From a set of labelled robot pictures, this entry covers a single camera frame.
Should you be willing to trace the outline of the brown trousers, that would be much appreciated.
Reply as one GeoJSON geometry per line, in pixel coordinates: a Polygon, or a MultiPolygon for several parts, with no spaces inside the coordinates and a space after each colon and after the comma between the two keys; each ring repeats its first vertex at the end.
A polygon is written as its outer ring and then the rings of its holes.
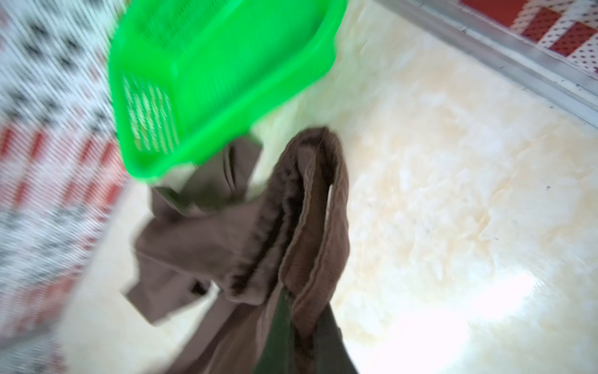
{"type": "Polygon", "coordinates": [[[353,373],[330,305],[350,255],[339,138],[299,132],[248,198],[259,156],[243,137],[180,190],[152,188],[129,302],[155,323],[218,288],[169,373],[353,373]]]}

